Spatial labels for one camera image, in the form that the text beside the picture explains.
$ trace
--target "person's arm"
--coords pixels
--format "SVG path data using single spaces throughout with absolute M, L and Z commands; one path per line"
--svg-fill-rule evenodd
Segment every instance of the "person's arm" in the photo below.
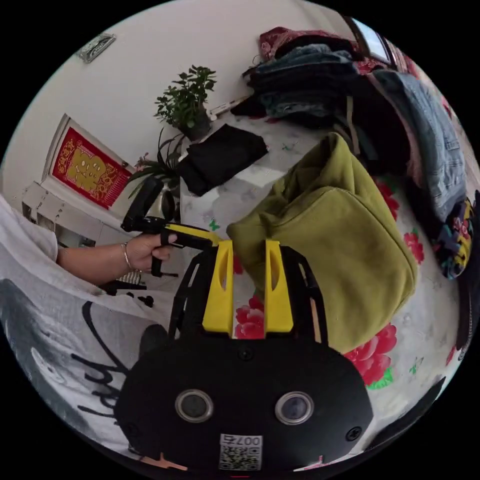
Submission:
M 176 236 L 170 235 L 168 241 L 173 243 L 175 240 Z M 104 285 L 126 275 L 131 270 L 150 272 L 152 256 L 160 260 L 168 260 L 170 251 L 170 246 L 162 246 L 159 235 L 140 235 L 127 243 L 126 250 L 120 243 L 64 248 L 58 251 L 56 262 L 79 279 L 94 285 Z

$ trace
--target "white shirt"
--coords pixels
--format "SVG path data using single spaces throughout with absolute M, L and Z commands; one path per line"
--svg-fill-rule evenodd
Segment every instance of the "white shirt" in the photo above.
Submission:
M 70 427 L 138 458 L 113 406 L 140 354 L 167 334 L 173 296 L 107 295 L 57 265 L 55 234 L 0 195 L 0 323 L 35 389 Z M 153 298 L 148 307 L 138 296 Z

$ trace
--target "camera lens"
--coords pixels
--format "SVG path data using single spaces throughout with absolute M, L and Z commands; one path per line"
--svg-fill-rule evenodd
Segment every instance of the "camera lens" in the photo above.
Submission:
M 201 423 L 212 416 L 214 404 L 204 391 L 191 389 L 178 395 L 175 410 L 187 422 Z
M 314 412 L 314 401 L 301 391 L 286 393 L 276 403 L 275 415 L 285 425 L 306 422 Z

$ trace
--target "bracelet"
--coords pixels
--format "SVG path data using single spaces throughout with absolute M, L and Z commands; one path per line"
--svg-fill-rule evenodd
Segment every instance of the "bracelet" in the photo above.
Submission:
M 129 256 L 127 255 L 127 243 L 128 242 L 124 242 L 124 243 L 121 243 L 121 247 L 123 249 L 123 256 L 125 257 L 125 261 L 126 261 L 126 264 L 128 265 L 128 268 L 133 271 L 134 268 L 132 267 L 132 265 L 130 264 L 130 260 L 129 260 Z

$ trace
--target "person's hand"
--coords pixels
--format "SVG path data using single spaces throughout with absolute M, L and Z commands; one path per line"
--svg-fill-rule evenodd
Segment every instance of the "person's hand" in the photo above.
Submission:
M 168 237 L 170 244 L 174 243 L 175 240 L 177 240 L 177 236 L 174 234 Z M 126 255 L 131 267 L 147 273 L 152 271 L 152 257 L 160 260 L 169 260 L 171 252 L 171 246 L 162 246 L 160 235 L 144 233 L 132 238 L 126 244 Z

